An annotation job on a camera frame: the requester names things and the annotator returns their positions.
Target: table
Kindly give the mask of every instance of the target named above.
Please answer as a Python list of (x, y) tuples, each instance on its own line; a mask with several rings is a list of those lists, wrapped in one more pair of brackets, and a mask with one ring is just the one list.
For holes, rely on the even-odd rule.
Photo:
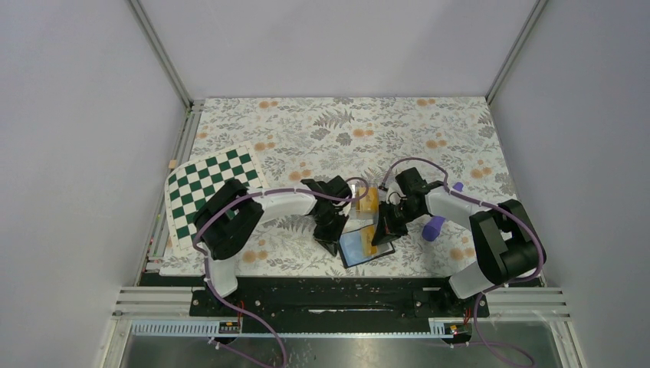
[[(449, 182), (489, 202), (515, 195), (489, 108), (483, 97), (444, 98), (212, 98), (205, 101), (192, 148), (195, 159), (250, 140), (270, 187), (304, 178), (362, 176), (375, 184), (391, 163), (417, 156), (440, 163)], [(422, 163), (428, 181), (442, 174)], [(446, 222), (433, 242), (421, 236), (423, 217), (396, 253), (345, 269), (312, 239), (313, 219), (289, 216), (260, 224), (237, 255), (241, 276), (444, 277), (475, 261), (471, 233)], [(200, 275), (200, 257), (175, 260)], [(166, 259), (163, 267), (175, 261)]]

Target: yellow object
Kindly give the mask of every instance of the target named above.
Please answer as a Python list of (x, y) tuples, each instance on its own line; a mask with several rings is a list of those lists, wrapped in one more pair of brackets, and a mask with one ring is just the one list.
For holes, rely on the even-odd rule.
[(375, 236), (375, 226), (366, 226), (361, 229), (361, 247), (363, 255), (368, 257), (377, 253), (377, 247), (373, 247), (373, 236)]
[[(366, 188), (358, 188), (356, 194), (361, 196), (366, 191)], [(379, 211), (379, 192), (376, 187), (368, 188), (368, 195), (361, 198), (356, 203), (356, 210), (359, 212), (375, 213)]]

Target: metal floor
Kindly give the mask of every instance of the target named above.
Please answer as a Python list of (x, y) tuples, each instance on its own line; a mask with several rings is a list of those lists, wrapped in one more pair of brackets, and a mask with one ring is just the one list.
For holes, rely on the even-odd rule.
[[(548, 326), (539, 323), (482, 323), (481, 332), (488, 340), (512, 343), (530, 353), (538, 367), (561, 366)], [(478, 341), (474, 334), (472, 341)], [(479, 366), (503, 367), (485, 347), (431, 347), (440, 340), (406, 338), (292, 338), (285, 339), (289, 367), (420, 367)], [(281, 364), (280, 348), (274, 339), (240, 338), (232, 347), (252, 354), (263, 363)], [(520, 364), (525, 357), (512, 350), (499, 350)], [(207, 340), (196, 337), (132, 336), (127, 344), (122, 368), (176, 367), (254, 367), (253, 363), (229, 353), (215, 350)]]

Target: aluminum frame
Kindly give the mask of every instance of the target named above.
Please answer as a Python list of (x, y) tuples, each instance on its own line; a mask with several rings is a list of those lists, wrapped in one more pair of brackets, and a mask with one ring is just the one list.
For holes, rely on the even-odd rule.
[[(176, 165), (185, 163), (192, 153), (192, 145), (196, 137), (196, 130), (199, 128), (199, 121), (201, 120), (201, 113), (203, 111), (204, 100), (194, 101), (192, 108), (188, 111), (183, 121), (179, 134), (176, 139), (176, 144), (172, 151), (172, 160), (176, 161)], [(165, 196), (164, 189), (160, 189), (158, 206), (153, 216), (152, 224), (147, 232), (145, 239), (145, 247), (140, 262), (136, 278), (133, 283), (137, 286), (142, 276), (142, 270), (155, 271), (160, 268), (160, 264), (156, 261), (163, 259), (165, 253), (165, 246), (167, 238), (169, 237), (169, 228), (167, 227), (166, 214), (165, 214)]]
[(530, 11), (528, 18), (524, 22), (524, 26), (521, 28), (517, 39), (515, 39), (512, 48), (506, 56), (506, 60), (504, 61), (503, 65), (501, 65), (501, 69), (499, 69), (494, 82), (492, 82), (490, 90), (488, 90), (487, 95), (485, 95), (485, 100), (487, 101), (488, 106), (492, 105), (492, 101), (494, 101), (494, 98), (497, 96), (497, 93), (503, 85), (505, 78), (510, 73), (510, 69), (512, 68), (513, 63), (517, 60), (521, 48), (524, 46), (524, 44), (526, 44), (526, 41), (528, 41), (528, 37), (530, 36), (530, 33), (535, 27), (537, 21), (540, 19), (540, 16), (542, 15), (543, 10), (546, 8), (547, 3), (548, 0), (537, 0), (533, 6), (533, 9)]
[[(187, 336), (205, 334), (195, 326), (206, 326), (227, 317), (190, 317), (192, 292), (202, 287), (123, 287), (113, 310), (115, 327), (101, 363), (103, 368), (120, 366), (126, 340), (131, 333), (142, 334), (143, 325), (150, 336)], [(539, 322), (549, 324), (563, 367), (586, 367), (582, 349), (562, 289), (559, 287), (504, 287), (488, 293), (491, 315), (479, 321)], [(429, 318), (431, 333), (280, 333), (292, 338), (439, 338), (444, 323), (461, 322), (460, 318)], [(271, 337), (269, 333), (243, 333), (238, 337)]]
[(167, 74), (169, 81), (172, 83), (174, 91), (178, 95), (183, 105), (185, 105), (185, 108), (189, 109), (192, 106), (192, 96), (189, 95), (187, 89), (185, 88), (185, 85), (181, 80), (181, 77), (174, 68), (174, 64), (169, 59), (169, 55), (167, 54), (167, 51), (165, 51), (160, 38), (158, 38), (158, 34), (151, 24), (151, 20), (146, 14), (142, 3), (140, 3), (140, 0), (127, 0), (127, 3), (129, 4), (131, 12), (136, 18), (140, 29), (142, 29), (146, 40), (149, 42), (149, 45), (153, 49), (153, 53), (156, 55), (156, 58), (160, 63), (160, 67), (165, 72), (165, 74)]

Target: black mount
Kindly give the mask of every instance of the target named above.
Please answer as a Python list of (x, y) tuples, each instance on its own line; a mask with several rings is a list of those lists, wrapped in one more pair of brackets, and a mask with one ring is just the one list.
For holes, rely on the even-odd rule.
[[(442, 278), (238, 277), (226, 300), (264, 318), (279, 333), (428, 333), (430, 317), (463, 318), (465, 309), (442, 310)], [(205, 290), (192, 292), (192, 317), (235, 317), (236, 312)], [(489, 304), (479, 306), (489, 316)], [(244, 316), (242, 332), (267, 333)]]
[(427, 211), (426, 195), (442, 182), (427, 183), (415, 167), (402, 171), (395, 177), (405, 198), (398, 204), (381, 202), (379, 204), (379, 220), (373, 245), (381, 245), (397, 240), (407, 235), (406, 224), (422, 215), (431, 215)]
[[(519, 201), (509, 199), (499, 203), (499, 207), (515, 215), (535, 233)], [(539, 255), (533, 239), (514, 221), (491, 209), (473, 214), (469, 222), (478, 267), (492, 284), (503, 284), (537, 266)], [(511, 238), (504, 240), (502, 232), (510, 233)], [(547, 254), (543, 247), (542, 257), (542, 262), (546, 262)]]
[[(350, 187), (340, 176), (334, 177), (329, 182), (317, 182), (314, 179), (304, 179), (300, 182), (314, 192), (332, 197), (349, 198), (352, 196)], [(341, 213), (342, 206), (338, 205), (338, 202), (316, 197), (316, 205), (309, 212), (309, 215), (313, 216), (316, 221), (314, 240), (333, 256), (336, 256), (339, 250), (339, 240), (348, 219), (348, 216)]]
[[(239, 180), (230, 179), (224, 182), (223, 187), (194, 214), (196, 230), (202, 228), (213, 215), (229, 203), (246, 194), (248, 188)], [(248, 199), (218, 218), (202, 236), (212, 259), (228, 259), (239, 253), (258, 225), (262, 214), (262, 206), (253, 199)]]

